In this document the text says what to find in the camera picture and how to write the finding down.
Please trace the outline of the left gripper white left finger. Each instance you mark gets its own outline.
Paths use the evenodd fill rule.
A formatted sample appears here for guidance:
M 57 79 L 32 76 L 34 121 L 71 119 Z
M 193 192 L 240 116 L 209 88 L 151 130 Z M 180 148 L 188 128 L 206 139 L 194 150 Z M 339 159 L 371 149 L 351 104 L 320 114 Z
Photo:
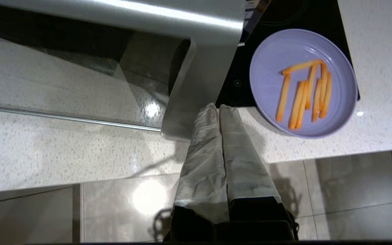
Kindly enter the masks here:
M 222 135 L 213 103 L 196 116 L 173 206 L 174 210 L 182 208 L 212 224 L 229 221 Z

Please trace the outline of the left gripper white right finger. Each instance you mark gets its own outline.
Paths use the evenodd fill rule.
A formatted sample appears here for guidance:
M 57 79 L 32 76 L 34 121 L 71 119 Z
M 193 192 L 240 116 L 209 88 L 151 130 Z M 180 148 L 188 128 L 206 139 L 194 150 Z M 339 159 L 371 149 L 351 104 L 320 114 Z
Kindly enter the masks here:
M 237 108 L 221 105 L 220 132 L 227 175 L 227 197 L 232 202 L 244 198 L 282 199 L 245 130 Z

